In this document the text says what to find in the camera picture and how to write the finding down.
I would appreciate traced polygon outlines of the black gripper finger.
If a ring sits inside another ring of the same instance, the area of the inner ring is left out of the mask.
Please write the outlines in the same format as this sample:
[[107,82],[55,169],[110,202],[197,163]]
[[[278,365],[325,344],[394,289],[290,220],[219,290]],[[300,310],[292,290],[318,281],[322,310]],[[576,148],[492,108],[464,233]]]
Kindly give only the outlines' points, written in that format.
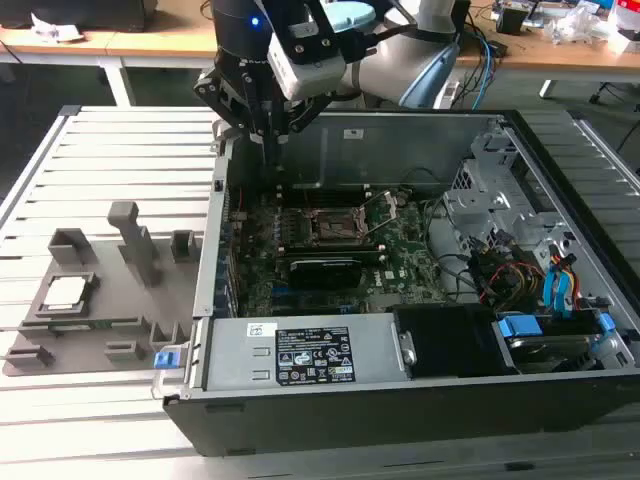
[[271,100],[265,95],[273,82],[263,67],[211,67],[194,86],[196,95],[231,127],[261,150],[262,164],[274,160]]
[[329,104],[331,94],[324,93],[306,100],[289,101],[280,94],[273,100],[273,167],[282,169],[282,145],[292,134],[304,130]]

